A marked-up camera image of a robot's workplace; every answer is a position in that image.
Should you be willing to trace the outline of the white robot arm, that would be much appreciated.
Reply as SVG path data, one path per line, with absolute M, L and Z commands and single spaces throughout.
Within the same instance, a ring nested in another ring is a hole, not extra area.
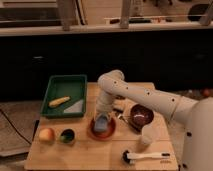
M 194 100 L 173 93 L 152 90 L 124 81 L 120 70 L 98 78 L 98 112 L 111 112 L 116 96 L 174 119 L 185 127 L 181 171 L 213 171 L 213 98 Z

